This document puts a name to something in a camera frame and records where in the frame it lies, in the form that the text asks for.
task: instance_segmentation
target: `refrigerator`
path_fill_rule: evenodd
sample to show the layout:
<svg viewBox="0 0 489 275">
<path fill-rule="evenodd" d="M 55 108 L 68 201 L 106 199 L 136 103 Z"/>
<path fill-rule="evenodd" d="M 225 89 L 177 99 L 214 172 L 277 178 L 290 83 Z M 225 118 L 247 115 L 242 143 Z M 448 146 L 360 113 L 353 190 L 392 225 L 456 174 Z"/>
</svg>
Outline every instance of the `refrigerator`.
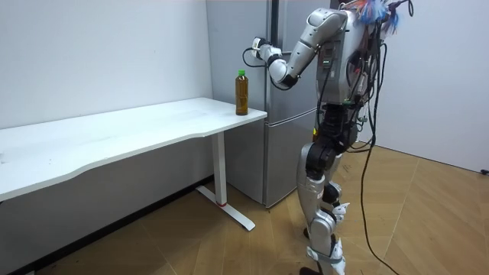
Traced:
<svg viewBox="0 0 489 275">
<path fill-rule="evenodd" d="M 207 1 L 214 99 L 235 103 L 235 78 L 245 69 L 248 107 L 268 113 L 262 121 L 225 132 L 227 182 L 267 208 L 295 190 L 300 150 L 312 141 L 317 60 L 291 90 L 281 91 L 271 85 L 265 68 L 246 67 L 241 55 L 255 37 L 290 52 L 317 8 L 329 8 L 329 1 Z M 263 63 L 245 56 L 249 63 Z"/>
</svg>

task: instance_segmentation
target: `refrigerator door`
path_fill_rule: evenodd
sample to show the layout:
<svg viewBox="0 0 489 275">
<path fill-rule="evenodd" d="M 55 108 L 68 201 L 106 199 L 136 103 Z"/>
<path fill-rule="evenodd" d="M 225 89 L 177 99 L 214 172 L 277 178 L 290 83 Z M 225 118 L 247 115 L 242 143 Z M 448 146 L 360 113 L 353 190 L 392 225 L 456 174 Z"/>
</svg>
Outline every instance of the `refrigerator door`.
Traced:
<svg viewBox="0 0 489 275">
<path fill-rule="evenodd" d="M 293 50 L 306 27 L 308 16 L 317 8 L 329 8 L 329 1 L 279 1 L 277 46 L 284 52 Z M 284 55 L 284 58 L 288 60 L 289 56 Z M 288 91 L 270 85 L 266 106 L 269 124 L 285 121 L 316 107 L 316 66 L 317 58 L 304 70 L 299 82 Z"/>
<path fill-rule="evenodd" d="M 264 204 L 271 207 L 296 188 L 299 155 L 312 142 L 316 111 L 265 128 L 267 156 Z"/>
</svg>

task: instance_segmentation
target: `white desk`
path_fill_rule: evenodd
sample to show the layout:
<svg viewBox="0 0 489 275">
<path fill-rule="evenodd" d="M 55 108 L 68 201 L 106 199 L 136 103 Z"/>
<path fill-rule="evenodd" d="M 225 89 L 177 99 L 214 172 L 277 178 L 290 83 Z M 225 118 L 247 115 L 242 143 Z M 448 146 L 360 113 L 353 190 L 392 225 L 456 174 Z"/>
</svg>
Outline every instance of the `white desk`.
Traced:
<svg viewBox="0 0 489 275">
<path fill-rule="evenodd" d="M 0 202 L 62 183 L 81 173 L 149 150 L 212 135 L 215 193 L 203 195 L 240 222 L 254 223 L 226 204 L 223 131 L 267 117 L 198 98 L 0 130 Z"/>
</svg>

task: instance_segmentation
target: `robot leg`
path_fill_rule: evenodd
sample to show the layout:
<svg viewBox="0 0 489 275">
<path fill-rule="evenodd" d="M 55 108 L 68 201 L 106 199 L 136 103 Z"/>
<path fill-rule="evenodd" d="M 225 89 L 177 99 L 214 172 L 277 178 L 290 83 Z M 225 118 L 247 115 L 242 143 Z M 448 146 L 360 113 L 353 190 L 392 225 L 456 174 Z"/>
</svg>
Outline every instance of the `robot leg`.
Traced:
<svg viewBox="0 0 489 275">
<path fill-rule="evenodd" d="M 321 273 L 303 268 L 300 275 L 332 275 L 333 269 L 343 274 L 345 259 L 341 241 L 336 241 L 333 234 L 336 228 L 335 214 L 320 207 L 325 176 L 320 180 L 312 180 L 306 175 L 306 158 L 311 146 L 312 144 L 307 144 L 301 151 L 297 167 L 297 190 L 309 231 L 311 245 L 307 248 L 307 254 L 318 263 Z"/>
<path fill-rule="evenodd" d="M 342 188 L 339 184 L 332 181 L 333 175 L 338 169 L 339 163 L 342 161 L 342 156 L 343 154 L 336 156 L 331 168 L 324 172 L 326 184 L 322 195 L 323 203 L 321 204 L 321 207 L 328 209 L 329 211 L 332 211 L 339 205 L 339 200 L 342 197 Z"/>
</svg>

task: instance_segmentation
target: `brown tea bottle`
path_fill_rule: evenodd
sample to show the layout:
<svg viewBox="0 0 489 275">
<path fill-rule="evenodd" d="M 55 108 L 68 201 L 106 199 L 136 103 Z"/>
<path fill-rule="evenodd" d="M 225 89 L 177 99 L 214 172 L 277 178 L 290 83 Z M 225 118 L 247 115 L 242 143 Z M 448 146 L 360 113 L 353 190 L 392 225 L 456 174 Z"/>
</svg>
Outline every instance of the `brown tea bottle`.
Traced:
<svg viewBox="0 0 489 275">
<path fill-rule="evenodd" d="M 245 70 L 238 70 L 236 77 L 236 115 L 248 114 L 248 78 Z"/>
</svg>

